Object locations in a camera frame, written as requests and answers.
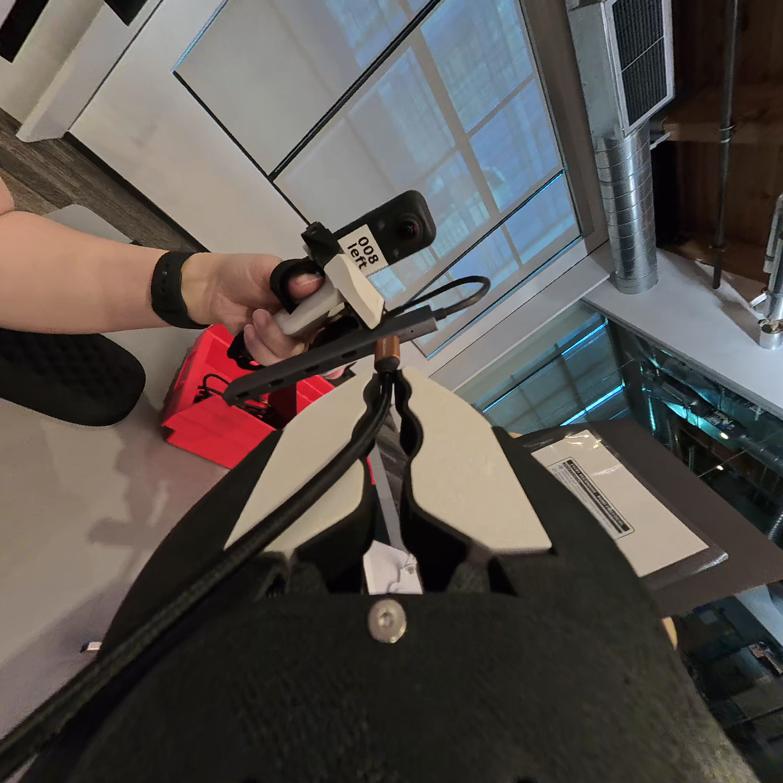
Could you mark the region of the silver metal fixture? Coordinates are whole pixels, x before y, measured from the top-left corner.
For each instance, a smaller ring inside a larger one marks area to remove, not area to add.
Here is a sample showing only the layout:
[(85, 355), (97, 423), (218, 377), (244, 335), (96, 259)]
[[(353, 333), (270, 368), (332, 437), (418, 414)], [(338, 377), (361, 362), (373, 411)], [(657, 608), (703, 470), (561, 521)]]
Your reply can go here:
[(768, 274), (768, 285), (751, 306), (759, 315), (759, 346), (772, 350), (782, 347), (782, 194), (770, 223), (763, 271)]

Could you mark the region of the person's left hand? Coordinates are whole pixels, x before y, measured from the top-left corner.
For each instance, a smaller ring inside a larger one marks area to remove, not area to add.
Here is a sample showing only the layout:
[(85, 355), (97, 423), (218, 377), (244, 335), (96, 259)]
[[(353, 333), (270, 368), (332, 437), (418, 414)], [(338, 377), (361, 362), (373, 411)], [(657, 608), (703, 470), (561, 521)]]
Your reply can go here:
[(274, 319), (283, 307), (270, 278), (282, 262), (268, 254), (191, 255), (181, 268), (181, 296), (189, 317), (243, 335), (249, 355), (264, 367), (302, 354), (313, 333), (287, 336)]

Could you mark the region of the dark display board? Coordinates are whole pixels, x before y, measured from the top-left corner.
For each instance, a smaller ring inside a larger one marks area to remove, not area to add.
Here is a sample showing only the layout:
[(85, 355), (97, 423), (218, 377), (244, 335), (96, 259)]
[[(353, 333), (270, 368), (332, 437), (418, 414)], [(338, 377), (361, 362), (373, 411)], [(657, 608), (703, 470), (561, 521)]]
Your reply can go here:
[(532, 447), (546, 436), (585, 428), (604, 438), (651, 492), (728, 555), (711, 568), (652, 589), (660, 612), (684, 615), (727, 599), (725, 612), (737, 617), (736, 625), (758, 622), (781, 644), (782, 553), (767, 537), (775, 496), (747, 480), (767, 469), (691, 425), (683, 425), (672, 451), (633, 418), (553, 427), (522, 436), (522, 441)]

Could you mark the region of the large glass window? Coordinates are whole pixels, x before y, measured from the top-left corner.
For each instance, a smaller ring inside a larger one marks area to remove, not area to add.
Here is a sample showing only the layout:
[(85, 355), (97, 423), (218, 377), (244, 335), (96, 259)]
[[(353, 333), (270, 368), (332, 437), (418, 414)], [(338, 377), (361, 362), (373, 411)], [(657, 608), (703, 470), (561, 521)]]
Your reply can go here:
[(387, 303), (491, 281), (426, 357), (580, 235), (519, 2), (223, 2), (173, 74), (308, 221), (425, 197), (434, 243), (370, 277)]

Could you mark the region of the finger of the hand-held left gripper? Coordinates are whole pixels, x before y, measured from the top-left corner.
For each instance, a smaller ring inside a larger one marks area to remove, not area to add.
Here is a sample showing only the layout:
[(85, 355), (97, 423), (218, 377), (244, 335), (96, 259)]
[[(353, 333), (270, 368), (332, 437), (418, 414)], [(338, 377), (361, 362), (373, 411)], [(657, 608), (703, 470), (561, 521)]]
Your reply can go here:
[(347, 304), (369, 329), (380, 325), (385, 299), (346, 254), (335, 255), (324, 267), (323, 290), (330, 308)]

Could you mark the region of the white instruction sheet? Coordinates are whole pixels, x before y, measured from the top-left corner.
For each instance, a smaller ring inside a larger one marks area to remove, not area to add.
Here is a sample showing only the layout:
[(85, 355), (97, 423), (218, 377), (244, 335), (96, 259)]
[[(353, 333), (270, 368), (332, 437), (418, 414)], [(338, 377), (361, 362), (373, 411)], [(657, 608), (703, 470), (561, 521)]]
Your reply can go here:
[(657, 591), (729, 560), (590, 428), (533, 436), (533, 456), (597, 519), (646, 586)]

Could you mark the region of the round metal air duct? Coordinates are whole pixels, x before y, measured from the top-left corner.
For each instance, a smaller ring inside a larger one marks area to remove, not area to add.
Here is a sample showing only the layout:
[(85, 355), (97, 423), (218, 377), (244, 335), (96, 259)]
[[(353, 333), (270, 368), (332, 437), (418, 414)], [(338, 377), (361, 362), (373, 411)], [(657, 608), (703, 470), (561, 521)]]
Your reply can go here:
[(648, 124), (621, 139), (597, 139), (595, 159), (612, 279), (623, 294), (644, 293), (659, 281)]

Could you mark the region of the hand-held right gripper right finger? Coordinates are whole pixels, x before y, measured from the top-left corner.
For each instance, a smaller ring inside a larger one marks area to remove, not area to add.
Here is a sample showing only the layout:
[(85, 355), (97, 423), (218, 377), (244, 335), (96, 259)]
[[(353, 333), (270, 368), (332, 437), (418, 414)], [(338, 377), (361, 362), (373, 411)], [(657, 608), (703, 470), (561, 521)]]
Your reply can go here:
[(406, 454), (400, 532), (424, 592), (445, 592), (464, 563), (549, 553), (552, 543), (489, 422), (416, 369), (396, 377)]

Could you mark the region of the dark metal pipe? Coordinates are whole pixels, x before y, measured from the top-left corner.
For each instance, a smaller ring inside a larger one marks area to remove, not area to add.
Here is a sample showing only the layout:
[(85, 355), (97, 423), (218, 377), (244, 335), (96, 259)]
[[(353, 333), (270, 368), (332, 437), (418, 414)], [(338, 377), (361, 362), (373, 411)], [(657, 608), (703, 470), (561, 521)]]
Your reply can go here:
[(719, 290), (723, 275), (723, 253), (726, 248), (728, 179), (730, 152), (734, 133), (733, 97), (739, 40), (739, 1), (726, 1), (726, 34), (723, 47), (723, 80), (720, 100), (717, 223), (713, 238), (712, 289)]

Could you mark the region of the red plastic bin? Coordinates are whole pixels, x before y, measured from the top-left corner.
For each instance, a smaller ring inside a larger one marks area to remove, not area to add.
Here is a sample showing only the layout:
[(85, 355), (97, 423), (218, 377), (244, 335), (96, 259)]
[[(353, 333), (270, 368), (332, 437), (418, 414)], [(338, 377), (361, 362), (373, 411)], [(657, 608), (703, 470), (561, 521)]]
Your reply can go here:
[(229, 406), (224, 391), (249, 374), (228, 357), (231, 342), (223, 326), (207, 328), (197, 337), (171, 382), (161, 414), (165, 442), (228, 469), (334, 389), (329, 380), (316, 376)]

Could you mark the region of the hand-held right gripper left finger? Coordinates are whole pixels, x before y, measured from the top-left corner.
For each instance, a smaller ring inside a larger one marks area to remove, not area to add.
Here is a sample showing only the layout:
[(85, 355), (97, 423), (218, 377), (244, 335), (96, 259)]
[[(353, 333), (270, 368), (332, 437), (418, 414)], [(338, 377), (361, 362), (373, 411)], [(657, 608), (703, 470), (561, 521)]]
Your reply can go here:
[[(320, 397), (283, 429), (225, 551), (253, 532), (338, 455), (369, 415), (370, 399), (378, 391), (376, 374), (360, 372)], [(365, 593), (363, 557), (374, 541), (379, 514), (377, 488), (364, 456), (262, 553), (281, 557), (288, 566), (313, 565), (329, 592)]]

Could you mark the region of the metal duct with vent grille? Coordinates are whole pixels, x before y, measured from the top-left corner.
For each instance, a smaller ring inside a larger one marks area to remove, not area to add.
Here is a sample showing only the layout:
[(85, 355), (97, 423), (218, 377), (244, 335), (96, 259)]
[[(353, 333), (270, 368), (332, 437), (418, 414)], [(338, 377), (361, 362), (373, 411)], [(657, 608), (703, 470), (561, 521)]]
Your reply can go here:
[(566, 5), (591, 137), (623, 139), (674, 96), (671, 1)]

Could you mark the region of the interior glass panel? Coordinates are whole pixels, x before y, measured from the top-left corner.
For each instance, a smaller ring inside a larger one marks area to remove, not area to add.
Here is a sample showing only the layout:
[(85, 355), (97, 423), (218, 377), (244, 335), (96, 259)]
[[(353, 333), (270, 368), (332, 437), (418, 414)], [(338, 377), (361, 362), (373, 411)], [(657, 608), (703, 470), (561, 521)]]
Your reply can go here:
[(633, 418), (667, 448), (683, 425), (767, 472), (747, 480), (772, 500), (767, 537), (782, 544), (781, 419), (581, 302), (457, 390), (492, 424), (528, 434)]

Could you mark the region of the grey usb hub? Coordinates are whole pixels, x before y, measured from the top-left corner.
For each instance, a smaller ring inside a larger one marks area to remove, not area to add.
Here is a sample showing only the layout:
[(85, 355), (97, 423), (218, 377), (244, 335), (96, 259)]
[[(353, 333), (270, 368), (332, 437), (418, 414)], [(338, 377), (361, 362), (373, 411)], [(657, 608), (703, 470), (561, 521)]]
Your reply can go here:
[(322, 375), (340, 366), (373, 355), (377, 341), (398, 338), (400, 343), (436, 331), (437, 322), (445, 318), (445, 308), (423, 305), (410, 312), (384, 318), (375, 329), (362, 328), (309, 348), (298, 356), (263, 367), (233, 380), (222, 393), (229, 406), (239, 406), (252, 398), (279, 391), (301, 380)]

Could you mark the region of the person's left forearm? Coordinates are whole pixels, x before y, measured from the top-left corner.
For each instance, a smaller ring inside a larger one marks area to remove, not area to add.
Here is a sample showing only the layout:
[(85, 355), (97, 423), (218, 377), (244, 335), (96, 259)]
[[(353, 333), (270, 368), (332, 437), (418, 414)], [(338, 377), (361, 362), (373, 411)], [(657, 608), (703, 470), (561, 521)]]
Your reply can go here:
[(2, 181), (1, 327), (39, 334), (166, 327), (150, 294), (163, 254), (16, 210)]

